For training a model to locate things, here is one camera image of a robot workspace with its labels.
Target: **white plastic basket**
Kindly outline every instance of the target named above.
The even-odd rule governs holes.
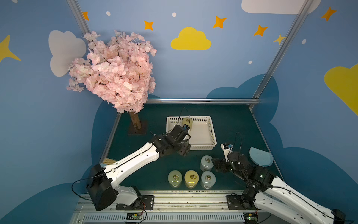
[[[184,117],[167,117],[166,131],[171,130],[179,120],[178,125],[182,125]],[[192,116],[193,127],[190,127],[190,140],[192,145],[190,150],[212,150],[216,146],[216,137],[213,122],[210,116]]]

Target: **blue wall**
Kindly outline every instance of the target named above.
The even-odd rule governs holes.
[[[0,62],[0,223],[68,223],[71,183],[98,163],[116,110],[97,112],[100,98],[66,90],[69,76],[50,69],[50,32],[82,36],[66,0],[1,1],[0,21],[0,42],[10,35],[21,59]]]
[[[358,116],[327,87],[324,76],[333,67],[358,64],[357,6],[353,0],[322,1],[253,109],[285,181],[356,220]],[[337,12],[326,21],[321,17],[329,7]]]
[[[232,88],[266,72],[279,48],[273,41],[279,34],[285,36],[295,18],[247,13],[237,0],[78,2],[81,10],[88,12],[90,30],[101,34],[99,39],[105,43],[114,35],[114,29],[140,33],[151,41],[157,49],[156,56],[150,58],[156,79],[153,94],[160,98],[252,98],[260,81],[247,91]],[[223,29],[213,28],[216,16],[227,18]],[[144,21],[154,22],[153,31],[144,30]],[[259,25],[268,28],[263,36],[254,36]],[[204,51],[171,48],[171,41],[185,27],[203,31],[211,47]]]

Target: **yellow star decal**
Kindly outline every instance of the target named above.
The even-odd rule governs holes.
[[[9,50],[9,42],[10,42],[10,35],[8,35],[1,43],[0,43],[0,62],[4,58],[13,58],[15,60],[21,61],[16,55],[14,55]]]
[[[85,20],[90,20],[89,18],[88,18],[88,12],[82,12],[82,14],[83,14],[83,17],[84,17],[84,19]]]
[[[331,10],[331,7],[329,7],[329,9],[327,10],[326,14],[324,14],[321,18],[326,19],[326,21],[329,20],[329,18],[331,17],[331,15],[333,13],[335,13],[337,10]]]
[[[258,29],[256,31],[256,33],[254,34],[254,36],[256,35],[260,35],[260,36],[263,36],[263,33],[265,32],[265,30],[267,29],[268,27],[262,27],[262,26],[258,26]]]
[[[281,34],[280,34],[280,36],[279,36],[279,38],[277,39],[277,40],[275,40],[274,42],[278,42],[279,43],[279,45],[281,45],[281,41],[283,40],[283,39],[285,39],[286,37],[281,37]]]
[[[153,23],[154,22],[147,22],[147,21],[144,21],[145,22],[145,30],[146,29],[150,29],[150,30],[153,30],[153,27],[152,27],[152,25],[153,25]]]
[[[216,23],[214,24],[213,28],[220,27],[222,29],[225,20],[226,18],[220,19],[219,17],[216,17]]]

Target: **pink blossom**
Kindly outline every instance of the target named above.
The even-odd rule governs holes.
[[[117,32],[110,42],[105,44],[97,40],[96,32],[85,34],[89,41],[87,60],[76,58],[70,67],[68,90],[81,92],[83,83],[92,93],[114,104],[117,112],[143,109],[148,92],[155,89],[155,80],[151,77],[152,64],[149,55],[155,56],[156,50],[144,37],[131,33]]]

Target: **yellow cloud decal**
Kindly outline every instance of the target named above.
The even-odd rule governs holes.
[[[324,76],[324,82],[358,115],[358,64],[352,68],[335,67]]]
[[[178,38],[171,41],[170,46],[175,50],[207,50],[211,41],[206,39],[204,32],[186,27],[180,31]]]

